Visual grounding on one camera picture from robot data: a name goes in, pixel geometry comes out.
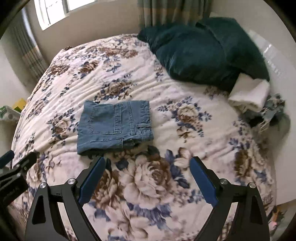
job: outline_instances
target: metal screw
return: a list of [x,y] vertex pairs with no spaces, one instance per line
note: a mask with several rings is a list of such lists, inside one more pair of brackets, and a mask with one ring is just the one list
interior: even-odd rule
[[228,181],[225,179],[225,178],[221,178],[220,179],[220,182],[223,184],[223,185],[226,185],[228,183]]
[[249,183],[250,188],[255,188],[256,184],[255,183]]
[[70,178],[67,182],[68,182],[68,184],[71,185],[71,184],[73,184],[75,182],[75,179],[74,178]]
[[46,183],[41,183],[39,187],[40,188],[45,188],[46,187]]

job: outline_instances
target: striped curtain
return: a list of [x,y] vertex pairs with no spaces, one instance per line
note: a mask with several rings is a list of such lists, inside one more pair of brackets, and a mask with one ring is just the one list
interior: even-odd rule
[[35,82],[39,81],[49,65],[35,41],[25,7],[11,21],[9,30],[22,60],[35,78]]
[[184,23],[194,26],[209,17],[212,0],[138,0],[140,27],[165,23]]

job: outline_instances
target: white folded cloth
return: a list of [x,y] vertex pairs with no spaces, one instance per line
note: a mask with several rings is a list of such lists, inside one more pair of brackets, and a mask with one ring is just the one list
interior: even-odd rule
[[247,110],[260,112],[269,91],[270,84],[267,80],[252,79],[252,77],[240,73],[228,101],[230,105],[238,107],[242,112]]

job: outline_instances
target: floral bedspread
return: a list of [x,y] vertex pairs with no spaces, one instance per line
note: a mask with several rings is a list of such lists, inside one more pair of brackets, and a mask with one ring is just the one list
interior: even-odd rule
[[[119,35],[61,50],[28,98],[12,144],[14,165],[29,152],[38,154],[27,173],[28,191],[10,206],[22,236],[40,183],[65,183],[92,161],[76,151],[84,101],[141,99],[150,101],[154,141],[105,154],[107,168],[83,207],[102,240],[193,240],[212,207],[190,173],[192,156],[219,178],[254,182],[265,208],[271,206],[270,167],[227,94],[172,80],[146,43]],[[76,240],[60,209],[70,240]]]

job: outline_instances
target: denim jeans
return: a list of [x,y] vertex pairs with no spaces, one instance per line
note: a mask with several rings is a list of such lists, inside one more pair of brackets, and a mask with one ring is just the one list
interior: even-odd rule
[[80,155],[131,149],[153,140],[149,101],[95,104],[85,101],[79,127],[77,152]]

